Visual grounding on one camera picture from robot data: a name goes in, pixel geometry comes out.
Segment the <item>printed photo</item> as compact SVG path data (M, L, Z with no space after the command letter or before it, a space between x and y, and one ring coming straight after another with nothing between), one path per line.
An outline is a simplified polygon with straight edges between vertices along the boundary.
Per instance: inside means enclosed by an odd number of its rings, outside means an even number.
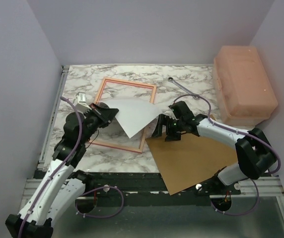
M162 113L153 103L138 98L109 99L103 103L110 109L119 110L116 120L128 138L135 136Z

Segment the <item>pink photo frame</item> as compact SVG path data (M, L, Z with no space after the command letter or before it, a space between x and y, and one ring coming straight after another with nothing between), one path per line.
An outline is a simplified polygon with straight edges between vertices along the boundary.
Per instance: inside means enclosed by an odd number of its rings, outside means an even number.
M94 145L142 153L147 126L160 114L155 106L156 85L105 77L95 102L119 109L110 126L101 129Z

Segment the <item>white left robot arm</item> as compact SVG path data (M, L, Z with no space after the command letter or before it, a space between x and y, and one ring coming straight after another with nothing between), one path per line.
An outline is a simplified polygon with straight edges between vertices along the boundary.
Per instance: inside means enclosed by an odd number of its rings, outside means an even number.
M75 199L92 193L91 178L74 169L86 152L87 141L107 127L118 111L92 103L83 113L75 110L66 117L64 134L42 181L19 213L5 221L11 237L50 238L55 223Z

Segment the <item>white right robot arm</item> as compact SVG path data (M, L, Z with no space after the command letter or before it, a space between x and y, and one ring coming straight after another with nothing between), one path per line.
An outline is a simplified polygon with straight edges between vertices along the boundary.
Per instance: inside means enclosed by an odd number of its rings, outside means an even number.
M160 114L153 138L165 133L165 141L179 141L183 134L214 139L235 150L237 163L219 170L212 181L212 190L225 193L231 184L244 179L258 179L270 174L269 168L280 164L276 151L272 148L262 130L244 130L217 123L209 116L194 115L184 101L169 106L173 116Z

